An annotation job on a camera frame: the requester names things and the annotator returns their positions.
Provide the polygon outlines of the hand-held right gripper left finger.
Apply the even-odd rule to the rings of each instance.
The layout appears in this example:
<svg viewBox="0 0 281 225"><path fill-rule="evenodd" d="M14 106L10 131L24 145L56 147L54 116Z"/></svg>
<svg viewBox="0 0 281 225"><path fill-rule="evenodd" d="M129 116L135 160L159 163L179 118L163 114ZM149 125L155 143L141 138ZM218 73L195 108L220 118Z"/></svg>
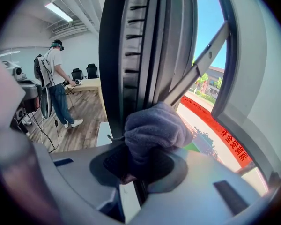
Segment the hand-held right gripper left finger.
<svg viewBox="0 0 281 225"><path fill-rule="evenodd" d="M116 179L111 176L102 185L90 168L107 147L50 154L43 144L33 146L63 223L124 223Z"/></svg>

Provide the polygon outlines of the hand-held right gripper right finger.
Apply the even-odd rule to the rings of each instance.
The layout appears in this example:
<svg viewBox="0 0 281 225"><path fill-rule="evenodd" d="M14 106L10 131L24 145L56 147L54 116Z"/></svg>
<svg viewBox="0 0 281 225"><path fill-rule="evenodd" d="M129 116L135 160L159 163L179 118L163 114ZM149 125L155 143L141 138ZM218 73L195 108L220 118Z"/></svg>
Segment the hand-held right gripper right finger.
<svg viewBox="0 0 281 225"><path fill-rule="evenodd" d="M165 155L174 169L153 186L185 178L170 192L150 193L130 225L252 225L266 210L271 196L214 158L180 148Z"/></svg>

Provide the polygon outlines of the dark grey cleaning cloth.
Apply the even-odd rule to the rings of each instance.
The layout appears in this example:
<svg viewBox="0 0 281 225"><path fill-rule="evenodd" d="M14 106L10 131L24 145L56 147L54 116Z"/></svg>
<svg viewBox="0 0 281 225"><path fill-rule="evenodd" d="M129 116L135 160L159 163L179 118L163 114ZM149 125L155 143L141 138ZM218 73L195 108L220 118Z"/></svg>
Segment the dark grey cleaning cloth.
<svg viewBox="0 0 281 225"><path fill-rule="evenodd" d="M154 148L183 148L191 143L193 135L175 109L159 102L151 108L130 114L123 138L129 149L128 172L121 178L121 184L125 185L150 177Z"/></svg>

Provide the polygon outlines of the black window frame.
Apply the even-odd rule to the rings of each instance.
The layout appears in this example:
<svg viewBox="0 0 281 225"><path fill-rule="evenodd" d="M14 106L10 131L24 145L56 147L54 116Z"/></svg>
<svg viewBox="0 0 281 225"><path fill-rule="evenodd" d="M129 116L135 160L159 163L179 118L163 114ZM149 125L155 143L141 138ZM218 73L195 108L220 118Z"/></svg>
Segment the black window frame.
<svg viewBox="0 0 281 225"><path fill-rule="evenodd" d="M111 134L126 118L163 101L175 106L191 86L197 0L105 0L99 70Z"/></svg>

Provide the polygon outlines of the grey window sash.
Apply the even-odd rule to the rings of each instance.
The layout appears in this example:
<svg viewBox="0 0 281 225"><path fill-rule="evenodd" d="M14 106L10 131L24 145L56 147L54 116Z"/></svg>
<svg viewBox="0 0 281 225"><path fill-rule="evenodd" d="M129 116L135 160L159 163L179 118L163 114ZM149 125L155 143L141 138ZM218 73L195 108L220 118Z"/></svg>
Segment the grey window sash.
<svg viewBox="0 0 281 225"><path fill-rule="evenodd" d="M281 26L262 0L219 0L230 36L212 116L270 187L281 181Z"/></svg>

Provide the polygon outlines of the white box cabinet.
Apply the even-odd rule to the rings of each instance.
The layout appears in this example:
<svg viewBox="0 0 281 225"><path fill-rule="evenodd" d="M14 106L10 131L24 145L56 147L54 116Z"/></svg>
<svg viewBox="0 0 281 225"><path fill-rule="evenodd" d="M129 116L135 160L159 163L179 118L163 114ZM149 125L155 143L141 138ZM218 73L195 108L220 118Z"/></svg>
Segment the white box cabinet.
<svg viewBox="0 0 281 225"><path fill-rule="evenodd" d="M112 141L108 138L112 137L111 129L108 122L101 122L98 130L96 146L104 146L110 144Z"/></svg>

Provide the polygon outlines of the red banner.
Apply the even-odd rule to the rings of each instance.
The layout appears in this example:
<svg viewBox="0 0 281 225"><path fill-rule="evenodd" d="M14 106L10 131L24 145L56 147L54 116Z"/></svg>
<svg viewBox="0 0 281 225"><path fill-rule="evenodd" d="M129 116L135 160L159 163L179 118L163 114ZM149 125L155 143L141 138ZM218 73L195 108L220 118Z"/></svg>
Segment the red banner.
<svg viewBox="0 0 281 225"><path fill-rule="evenodd" d="M211 116L209 110L187 96L183 96L180 102L199 117L217 135L222 144L225 145L230 154L235 158L240 168L245 168L252 162L251 157L240 142Z"/></svg>

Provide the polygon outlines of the wooden table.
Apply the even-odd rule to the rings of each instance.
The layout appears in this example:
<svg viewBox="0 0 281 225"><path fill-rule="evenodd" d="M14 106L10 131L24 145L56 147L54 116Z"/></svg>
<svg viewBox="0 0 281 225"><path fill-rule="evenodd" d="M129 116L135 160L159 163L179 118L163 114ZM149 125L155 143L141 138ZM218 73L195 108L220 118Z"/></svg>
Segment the wooden table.
<svg viewBox="0 0 281 225"><path fill-rule="evenodd" d="M71 85L66 85L65 92L74 93L74 92L97 90L105 117L107 117L100 78L82 79L82 80L80 80L80 82L81 83L79 85L76 85L74 87L72 87Z"/></svg>

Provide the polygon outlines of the green hedge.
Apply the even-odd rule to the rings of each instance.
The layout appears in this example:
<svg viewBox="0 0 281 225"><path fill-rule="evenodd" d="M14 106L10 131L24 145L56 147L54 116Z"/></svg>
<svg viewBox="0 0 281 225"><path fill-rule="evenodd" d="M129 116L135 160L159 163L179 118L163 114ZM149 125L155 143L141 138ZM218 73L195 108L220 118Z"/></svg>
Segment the green hedge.
<svg viewBox="0 0 281 225"><path fill-rule="evenodd" d="M201 91L197 90L195 92L196 95L198 95L199 97L205 99L206 101L209 101L210 103L212 104L215 104L216 103L216 99L213 98L212 96L208 95L208 94L205 94L205 93L202 93Z"/></svg>

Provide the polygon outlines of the dark grey machine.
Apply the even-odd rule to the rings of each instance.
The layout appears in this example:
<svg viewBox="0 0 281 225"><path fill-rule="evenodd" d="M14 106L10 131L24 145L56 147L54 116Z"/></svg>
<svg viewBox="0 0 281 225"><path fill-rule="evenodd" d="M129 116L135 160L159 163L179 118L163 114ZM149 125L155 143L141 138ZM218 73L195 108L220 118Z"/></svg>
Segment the dark grey machine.
<svg viewBox="0 0 281 225"><path fill-rule="evenodd" d="M41 85L28 79L17 81L17 83L24 90L25 95L16 109L10 127L14 130L21 131L29 137L30 133L22 121L27 114L36 112L40 108L42 87Z"/></svg>

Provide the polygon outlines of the black office chair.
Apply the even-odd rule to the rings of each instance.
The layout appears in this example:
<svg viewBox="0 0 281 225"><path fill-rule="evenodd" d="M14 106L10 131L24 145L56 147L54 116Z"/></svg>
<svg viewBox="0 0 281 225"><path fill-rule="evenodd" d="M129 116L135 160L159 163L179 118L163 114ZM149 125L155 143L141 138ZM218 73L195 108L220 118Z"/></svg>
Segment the black office chair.
<svg viewBox="0 0 281 225"><path fill-rule="evenodd" d="M75 68L73 69L73 71L71 72L71 75L72 75L72 80L81 80L83 79L83 76L82 76L82 71L79 69L79 68Z"/></svg>
<svg viewBox="0 0 281 225"><path fill-rule="evenodd" d="M87 68L87 78L88 79L97 79L99 75L97 73L97 66L94 63L88 64Z"/></svg>

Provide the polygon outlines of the brick building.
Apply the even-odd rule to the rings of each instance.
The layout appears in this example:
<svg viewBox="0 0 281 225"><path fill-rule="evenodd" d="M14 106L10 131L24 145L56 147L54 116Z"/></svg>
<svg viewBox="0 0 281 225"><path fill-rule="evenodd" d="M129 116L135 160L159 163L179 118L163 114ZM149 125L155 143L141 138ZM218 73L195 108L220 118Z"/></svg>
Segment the brick building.
<svg viewBox="0 0 281 225"><path fill-rule="evenodd" d="M204 81L201 92L217 99L220 89L217 88L216 84L219 78L223 78L224 69L210 66L207 70L208 79Z"/></svg>

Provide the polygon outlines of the long ceiling light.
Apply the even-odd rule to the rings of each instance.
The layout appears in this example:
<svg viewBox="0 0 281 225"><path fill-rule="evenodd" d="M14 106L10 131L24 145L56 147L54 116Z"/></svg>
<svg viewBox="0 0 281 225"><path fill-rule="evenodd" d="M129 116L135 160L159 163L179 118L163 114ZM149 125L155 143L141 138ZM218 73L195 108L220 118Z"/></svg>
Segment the long ceiling light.
<svg viewBox="0 0 281 225"><path fill-rule="evenodd" d="M67 22L71 22L73 21L73 19L66 14L63 10L61 10L58 6L56 6L54 3L48 3L47 5L45 5L45 7L52 11L53 13L55 13L56 15L58 15L59 17L61 17L62 19L64 19Z"/></svg>

